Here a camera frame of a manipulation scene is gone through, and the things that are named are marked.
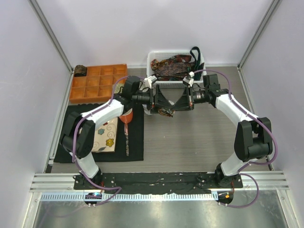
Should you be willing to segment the orange grey floral tie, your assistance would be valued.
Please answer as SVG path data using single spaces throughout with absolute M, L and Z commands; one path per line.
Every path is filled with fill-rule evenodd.
M 162 116 L 173 117 L 173 115 L 175 114 L 175 111 L 171 110 L 169 108 L 160 108 L 158 110 L 158 113 Z

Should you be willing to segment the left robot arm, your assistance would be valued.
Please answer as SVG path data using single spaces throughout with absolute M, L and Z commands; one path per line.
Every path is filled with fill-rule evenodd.
M 140 89 L 139 77 L 124 77 L 124 80 L 121 93 L 113 93 L 108 102 L 90 112 L 71 113 L 62 128 L 59 144 L 71 155 L 72 162 L 79 168 L 79 177 L 92 190 L 121 190 L 121 187 L 101 185 L 103 173 L 92 155 L 95 131 L 109 120 L 117 117 L 125 119 L 132 110 L 153 105 L 154 76 L 144 79 L 147 87 L 143 90 Z

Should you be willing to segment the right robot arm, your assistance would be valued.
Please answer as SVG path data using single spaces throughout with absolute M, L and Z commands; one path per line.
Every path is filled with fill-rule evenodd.
M 214 181 L 217 186 L 229 187 L 240 171 L 251 164 L 259 164 L 258 160 L 270 155 L 275 144 L 268 118 L 259 118 L 242 106 L 229 89 L 220 87 L 218 76 L 205 75 L 204 89 L 194 91 L 194 72 L 183 78 L 186 92 L 189 93 L 188 107 L 195 104 L 209 103 L 225 114 L 236 126 L 234 152 L 224 162 L 217 165 Z

